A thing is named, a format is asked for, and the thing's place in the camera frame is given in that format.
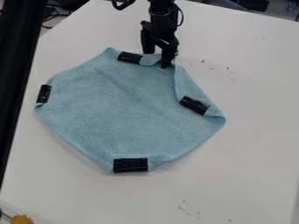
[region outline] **yellow object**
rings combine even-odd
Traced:
[[[34,224],[34,222],[27,215],[16,215],[12,218],[10,224]]]

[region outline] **black pole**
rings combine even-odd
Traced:
[[[45,5],[46,0],[6,0],[3,6],[0,19],[0,188]]]

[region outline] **white tabletop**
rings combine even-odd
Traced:
[[[2,200],[56,224],[291,222],[299,174],[298,24],[178,4],[185,14],[178,63],[221,107],[226,126],[172,165],[118,176],[53,135],[33,112],[40,85],[109,46],[141,51],[148,2],[116,11],[92,0],[39,40]]]

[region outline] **microfiber cloth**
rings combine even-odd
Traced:
[[[201,145],[225,117],[175,61],[113,48],[54,75],[35,111],[107,172],[150,171]]]

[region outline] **black clip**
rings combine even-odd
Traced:
[[[143,56],[130,52],[121,52],[118,56],[118,60],[125,61],[128,63],[133,63],[139,65],[139,62]]]
[[[141,158],[120,158],[115,159],[113,172],[147,172],[148,159],[146,157]]]
[[[42,85],[38,93],[37,103],[48,102],[52,87],[49,85]]]
[[[205,114],[206,110],[208,110],[208,108],[210,107],[205,105],[203,102],[193,100],[188,96],[184,96],[179,103],[184,107],[187,107],[188,109],[191,109],[202,116]]]

